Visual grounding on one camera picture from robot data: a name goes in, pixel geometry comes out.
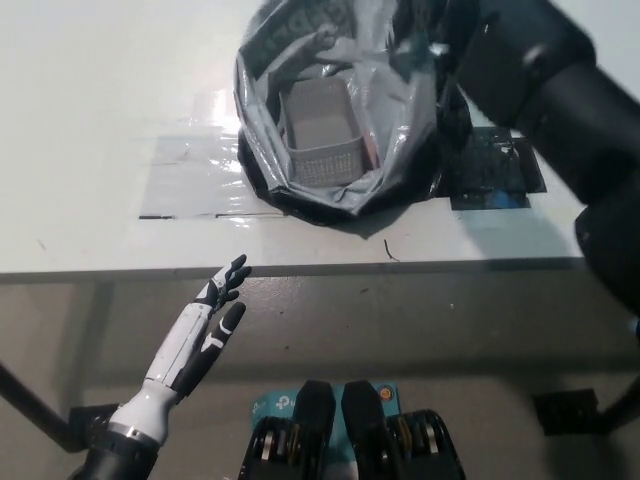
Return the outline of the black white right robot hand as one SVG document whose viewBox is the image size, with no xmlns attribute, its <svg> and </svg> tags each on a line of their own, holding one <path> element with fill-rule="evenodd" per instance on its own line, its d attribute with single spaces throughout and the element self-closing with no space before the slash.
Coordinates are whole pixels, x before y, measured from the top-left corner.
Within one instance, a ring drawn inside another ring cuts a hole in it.
<svg viewBox="0 0 640 480">
<path fill-rule="evenodd" d="M 452 56 L 462 57 L 476 28 L 477 1 L 399 1 L 392 19 L 394 46 L 412 34 L 424 33 L 431 43 L 446 45 Z"/>
</svg>

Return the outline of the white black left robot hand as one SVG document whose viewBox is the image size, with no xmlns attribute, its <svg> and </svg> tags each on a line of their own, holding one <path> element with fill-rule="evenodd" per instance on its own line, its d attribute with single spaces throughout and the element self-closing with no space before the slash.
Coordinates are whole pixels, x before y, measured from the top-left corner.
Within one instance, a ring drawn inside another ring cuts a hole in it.
<svg viewBox="0 0 640 480">
<path fill-rule="evenodd" d="M 108 430 L 161 447 L 172 408 L 188 397 L 218 359 L 246 305 L 237 288 L 251 273 L 241 255 L 207 281 L 185 306 L 147 370 L 139 392 L 111 416 Z"/>
</svg>

